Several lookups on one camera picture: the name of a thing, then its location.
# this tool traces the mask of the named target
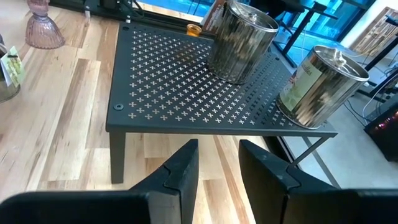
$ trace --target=metal bucket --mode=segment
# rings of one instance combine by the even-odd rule
[[[208,68],[217,77],[234,84],[246,83],[278,31],[267,14],[231,1],[208,56]]]
[[[3,45],[2,38],[0,35],[0,58],[7,53],[7,49]],[[2,73],[2,69],[0,67],[0,103],[5,102],[12,97],[16,96],[19,92],[20,86],[15,87],[13,84],[7,86],[6,79],[4,78],[4,74]]]
[[[337,49],[315,46],[277,97],[291,121],[317,129],[364,82],[368,72]]]

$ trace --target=gray floor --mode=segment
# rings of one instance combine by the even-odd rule
[[[279,55],[291,72],[293,68],[284,60],[274,46],[272,52]],[[377,77],[378,69],[372,69],[370,76]],[[362,113],[368,97],[355,94],[350,102],[358,113]],[[376,107],[369,104],[365,114]],[[362,119],[357,121],[344,107],[340,107],[328,120],[339,134],[327,140],[316,151],[305,158],[300,167],[307,173],[329,184],[347,188],[398,188],[398,163],[388,162],[372,139],[363,131]],[[295,156],[306,149],[302,138],[286,138]]]

